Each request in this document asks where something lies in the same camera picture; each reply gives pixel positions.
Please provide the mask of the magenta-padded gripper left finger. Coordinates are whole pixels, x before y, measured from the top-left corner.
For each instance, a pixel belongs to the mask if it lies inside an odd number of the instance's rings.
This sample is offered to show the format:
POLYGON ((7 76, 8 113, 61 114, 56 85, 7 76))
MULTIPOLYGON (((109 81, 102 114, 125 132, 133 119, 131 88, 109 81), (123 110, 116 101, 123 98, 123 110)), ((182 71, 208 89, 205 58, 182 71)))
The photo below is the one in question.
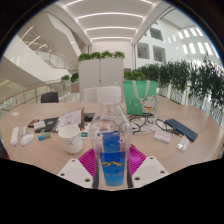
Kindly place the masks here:
POLYGON ((97 189, 99 178, 94 150, 88 150, 79 159, 70 159, 58 176, 81 187, 97 189))

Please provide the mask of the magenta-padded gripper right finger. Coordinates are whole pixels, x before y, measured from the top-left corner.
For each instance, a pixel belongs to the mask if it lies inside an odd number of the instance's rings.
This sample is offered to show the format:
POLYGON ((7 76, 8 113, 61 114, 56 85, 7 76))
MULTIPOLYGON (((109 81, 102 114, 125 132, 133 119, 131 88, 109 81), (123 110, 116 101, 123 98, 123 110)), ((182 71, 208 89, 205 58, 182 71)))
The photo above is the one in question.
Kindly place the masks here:
POLYGON ((140 188, 168 175, 168 171, 154 157, 146 156, 134 145, 129 151, 128 187, 140 188))

